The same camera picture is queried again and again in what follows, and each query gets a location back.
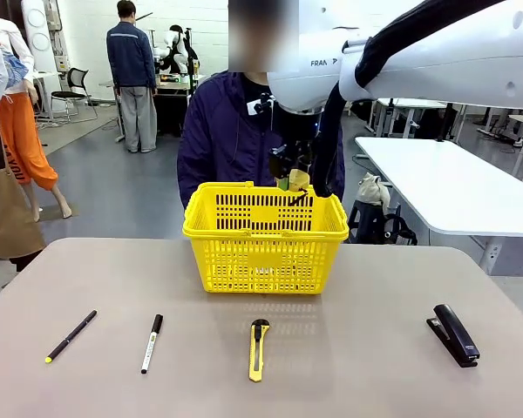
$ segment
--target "white marker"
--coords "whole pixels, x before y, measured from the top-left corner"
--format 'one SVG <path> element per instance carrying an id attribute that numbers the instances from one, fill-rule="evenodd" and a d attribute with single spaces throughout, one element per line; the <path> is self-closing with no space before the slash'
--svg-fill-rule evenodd
<path id="1" fill-rule="evenodd" d="M 147 373 L 149 369 L 149 361 L 151 361 L 151 356 L 153 355 L 153 347 L 155 346 L 155 341 L 157 340 L 157 335 L 160 332 L 160 325 L 163 323 L 163 315 L 156 315 L 155 322 L 153 323 L 153 328 L 151 330 L 151 335 L 149 336 L 149 341 L 147 342 L 146 348 L 146 358 L 143 359 L 143 366 L 141 366 L 141 373 Z"/>

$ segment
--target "yellow box cutter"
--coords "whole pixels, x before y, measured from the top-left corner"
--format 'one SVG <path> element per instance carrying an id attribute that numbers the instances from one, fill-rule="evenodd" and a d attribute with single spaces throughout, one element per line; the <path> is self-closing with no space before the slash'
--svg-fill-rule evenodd
<path id="1" fill-rule="evenodd" d="M 263 337 L 269 330 L 268 320 L 252 322 L 250 333 L 250 380 L 262 381 L 263 369 Z"/>

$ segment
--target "floor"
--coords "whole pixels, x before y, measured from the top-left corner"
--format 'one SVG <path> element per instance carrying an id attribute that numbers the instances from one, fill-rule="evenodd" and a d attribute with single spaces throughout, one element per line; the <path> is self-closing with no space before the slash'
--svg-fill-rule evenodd
<path id="1" fill-rule="evenodd" d="M 44 153 L 46 155 L 52 154 L 117 117 L 116 106 L 114 105 L 97 106 L 95 109 L 97 110 L 98 118 L 87 122 L 79 122 L 79 120 L 95 116 L 89 108 L 82 108 L 79 115 L 71 119 L 73 121 L 71 124 L 66 122 L 40 122 L 38 124 L 38 134 L 44 145 Z"/>
<path id="2" fill-rule="evenodd" d="M 42 222 L 45 239 L 52 242 L 64 237 L 181 238 L 184 211 L 176 182 L 179 140 L 162 137 L 156 152 L 129 154 L 123 144 L 116 144 L 114 140 L 118 136 L 118 127 L 113 121 L 114 108 L 99 108 L 99 111 L 100 121 L 96 123 L 47 128 L 41 132 L 43 142 L 49 144 L 48 159 L 60 176 L 59 185 L 79 212 L 79 216 L 72 219 Z M 360 152 L 354 138 L 370 135 L 363 126 L 354 116 L 343 119 L 346 165 L 343 203 L 347 212 L 354 201 L 358 181 L 367 172 L 360 165 L 375 171 L 369 161 L 360 161 L 358 165 L 352 159 Z M 78 135 L 84 136 L 75 140 Z M 478 135 L 476 126 L 470 123 L 463 130 L 460 144 L 506 171 L 511 171 L 517 158 L 510 145 Z M 39 190 L 38 197 L 42 206 L 55 203 L 48 192 Z M 428 228 L 407 205 L 403 205 L 403 216 L 417 233 L 421 245 L 456 247 L 479 260 L 481 249 L 470 238 L 429 234 Z M 506 242 L 493 275 L 499 276 L 492 279 L 523 311 L 523 239 Z M 0 261 L 0 290 L 14 276 L 13 267 Z"/>

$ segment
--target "black marker cap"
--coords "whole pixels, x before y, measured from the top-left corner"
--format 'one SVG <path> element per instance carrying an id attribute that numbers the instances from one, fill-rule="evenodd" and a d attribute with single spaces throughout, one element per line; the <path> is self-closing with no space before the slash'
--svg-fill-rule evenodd
<path id="1" fill-rule="evenodd" d="M 153 323 L 152 333 L 158 334 L 160 332 L 160 326 L 163 323 L 163 315 L 156 315 L 155 322 Z"/>

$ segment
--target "black stapler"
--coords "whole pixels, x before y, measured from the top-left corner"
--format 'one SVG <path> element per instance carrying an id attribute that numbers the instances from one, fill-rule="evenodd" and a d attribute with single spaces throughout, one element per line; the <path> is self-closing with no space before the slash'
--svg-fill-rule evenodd
<path id="1" fill-rule="evenodd" d="M 455 361 L 461 367 L 476 367 L 480 352 L 457 315 L 448 305 L 437 305 L 434 313 L 436 318 L 430 318 L 426 323 L 444 343 Z"/>

